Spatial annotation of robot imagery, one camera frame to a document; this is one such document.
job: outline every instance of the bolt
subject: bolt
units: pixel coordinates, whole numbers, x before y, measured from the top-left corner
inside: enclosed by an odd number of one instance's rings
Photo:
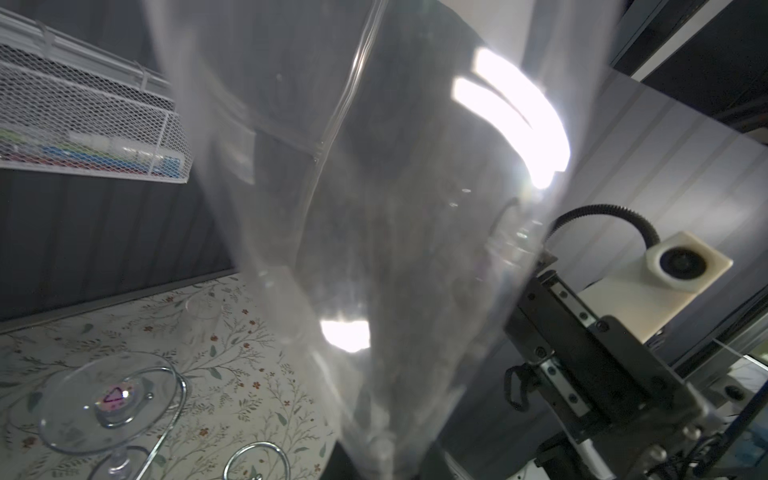
[[[728,385],[725,387],[725,394],[730,398],[731,400],[736,400],[737,402],[741,402],[746,398],[744,395],[744,392],[742,390],[735,386],[735,385]]]
[[[701,438],[701,430],[695,425],[686,425],[683,427],[683,435],[686,439],[695,442]]]
[[[648,447],[648,456],[656,462],[663,462],[667,459],[667,451],[661,445],[651,445]]]

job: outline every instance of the table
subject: table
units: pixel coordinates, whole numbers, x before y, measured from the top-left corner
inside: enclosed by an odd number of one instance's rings
[[[223,298],[222,318],[209,341],[182,353],[172,326],[184,301],[206,289]],[[189,365],[182,372],[190,383],[187,407],[145,478],[221,478],[230,455],[258,440],[287,451],[293,480],[320,475],[336,433],[296,377],[258,302],[235,275],[0,336],[3,478],[88,477],[103,456],[71,457],[41,445],[38,404],[57,378],[125,350]],[[132,445],[151,449],[169,419],[166,415]],[[244,455],[233,471],[239,478],[252,471],[265,480],[283,478],[276,454],[262,449]]]

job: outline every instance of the dark gray wall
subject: dark gray wall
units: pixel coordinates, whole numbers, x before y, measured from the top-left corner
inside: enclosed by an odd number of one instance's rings
[[[651,220],[662,239],[688,230],[733,268],[669,324],[657,351],[672,362],[768,284],[768,148],[617,72],[608,75],[561,211],[611,203]],[[622,220],[591,217],[548,243],[553,266],[577,291],[644,251]],[[507,478],[559,430],[538,394],[531,411],[503,399],[504,371],[522,363],[509,341],[486,360],[442,433],[475,478]]]
[[[0,320],[231,267],[194,175],[0,170]]]

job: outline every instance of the camera lens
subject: camera lens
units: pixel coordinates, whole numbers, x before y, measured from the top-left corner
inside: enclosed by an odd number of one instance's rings
[[[687,248],[672,248],[664,252],[661,269],[679,280],[693,280],[707,271],[707,262],[698,253]]]

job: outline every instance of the circular metal ring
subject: circular metal ring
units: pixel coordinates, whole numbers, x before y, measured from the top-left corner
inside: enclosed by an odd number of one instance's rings
[[[285,480],[290,480],[290,464],[288,462],[288,455],[283,451],[282,448],[275,445],[272,442],[254,442],[249,443],[248,445],[245,445],[243,448],[235,452],[231,457],[230,460],[227,462],[227,464],[224,466],[224,474],[221,476],[222,480],[230,480],[228,477],[230,473],[230,468],[232,467],[232,464],[237,460],[243,453],[247,452],[251,449],[270,449],[274,450],[275,453],[280,457],[280,460],[283,461],[283,467],[286,469],[286,478]],[[251,480],[260,480],[261,475],[257,475],[256,478],[252,478]]]

